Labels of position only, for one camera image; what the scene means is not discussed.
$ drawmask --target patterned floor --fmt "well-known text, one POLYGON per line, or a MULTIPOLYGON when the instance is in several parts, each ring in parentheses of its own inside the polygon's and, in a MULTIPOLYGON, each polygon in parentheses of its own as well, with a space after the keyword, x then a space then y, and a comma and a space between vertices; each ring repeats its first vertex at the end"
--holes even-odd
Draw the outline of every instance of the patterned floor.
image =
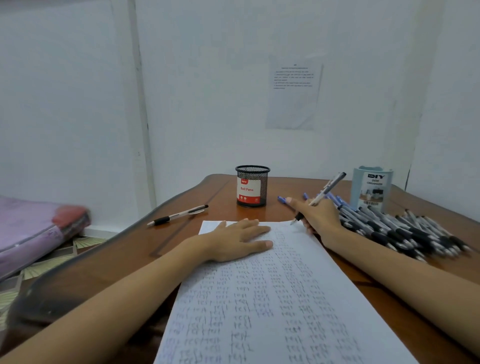
POLYGON ((41 257, 35 263, 22 270, 20 273, 0 283, 0 336, 6 328, 8 309, 18 295, 23 280, 38 277, 56 266, 72 259, 77 255, 78 249, 98 245, 106 239, 77 237, 58 247, 51 253, 41 257))

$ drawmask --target white vertical beam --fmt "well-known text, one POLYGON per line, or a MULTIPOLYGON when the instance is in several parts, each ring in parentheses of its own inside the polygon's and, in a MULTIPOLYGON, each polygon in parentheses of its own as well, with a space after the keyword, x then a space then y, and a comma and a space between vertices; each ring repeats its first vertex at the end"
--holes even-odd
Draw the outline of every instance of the white vertical beam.
POLYGON ((414 32, 405 58, 400 97, 394 120, 385 135, 382 166, 393 168, 393 183, 405 188, 427 97, 430 72, 442 29, 445 0, 422 0, 414 18, 414 32))
POLYGON ((130 147, 133 182, 139 217, 156 206, 150 141, 142 76, 142 62, 134 0, 110 0, 122 73, 123 95, 130 147))

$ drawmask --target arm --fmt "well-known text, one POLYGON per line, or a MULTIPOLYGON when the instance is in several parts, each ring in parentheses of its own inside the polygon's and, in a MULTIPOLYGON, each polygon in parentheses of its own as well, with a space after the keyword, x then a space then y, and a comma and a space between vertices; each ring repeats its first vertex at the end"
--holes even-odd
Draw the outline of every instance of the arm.
POLYGON ((290 199, 324 245, 386 286, 422 316, 480 357, 480 286, 399 254, 344 229, 330 200, 308 206, 290 199))
POLYGON ((272 242, 243 242, 269 230, 258 226, 257 220, 242 220, 228 227, 222 223, 212 233, 191 237, 78 306, 5 355, 0 363, 102 363, 198 265, 267 250, 272 242))

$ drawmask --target purple fabric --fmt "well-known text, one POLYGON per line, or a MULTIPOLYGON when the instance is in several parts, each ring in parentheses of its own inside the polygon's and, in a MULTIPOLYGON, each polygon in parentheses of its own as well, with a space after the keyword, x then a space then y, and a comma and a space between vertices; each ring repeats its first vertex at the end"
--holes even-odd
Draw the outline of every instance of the purple fabric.
POLYGON ((0 196, 0 280, 63 243, 52 223, 59 206, 0 196))

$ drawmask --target person's left hand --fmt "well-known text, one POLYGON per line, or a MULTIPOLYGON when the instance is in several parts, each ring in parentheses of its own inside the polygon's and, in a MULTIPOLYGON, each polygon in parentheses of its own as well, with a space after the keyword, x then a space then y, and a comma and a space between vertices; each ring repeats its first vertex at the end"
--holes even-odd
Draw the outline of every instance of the person's left hand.
POLYGON ((248 243, 250 239, 268 231, 270 227, 259 226, 258 220, 245 219, 229 226, 226 221, 222 221, 212 232, 190 239, 192 244, 202 246, 205 260, 226 262, 270 249, 273 246, 270 240, 248 243))

